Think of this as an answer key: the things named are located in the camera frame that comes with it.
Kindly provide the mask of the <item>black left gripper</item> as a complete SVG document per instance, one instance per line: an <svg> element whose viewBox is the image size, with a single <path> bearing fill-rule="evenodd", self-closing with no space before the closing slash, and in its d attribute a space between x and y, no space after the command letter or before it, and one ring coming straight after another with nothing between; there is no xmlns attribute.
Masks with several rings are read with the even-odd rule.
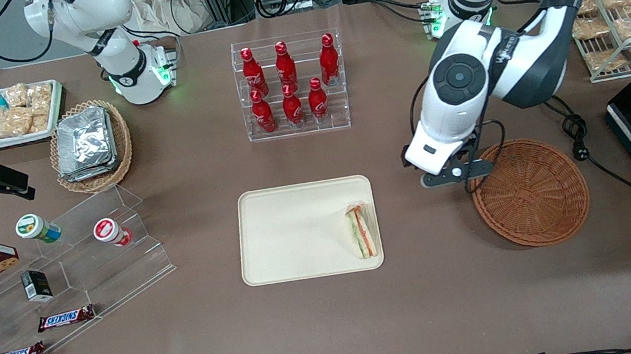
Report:
<svg viewBox="0 0 631 354"><path fill-rule="evenodd" d="M471 133L471 135L468 136L468 138L466 138L461 148L459 148L456 154L454 155L456 163L458 165L464 166L464 165L468 165L479 160L479 157L478 157L479 143L480 143L479 133ZM408 160L408 157L406 156L408 152L407 150L408 150L407 148L402 149L402 153L400 154L401 160L402 160L402 167L404 168L409 168L413 166L413 164Z"/></svg>

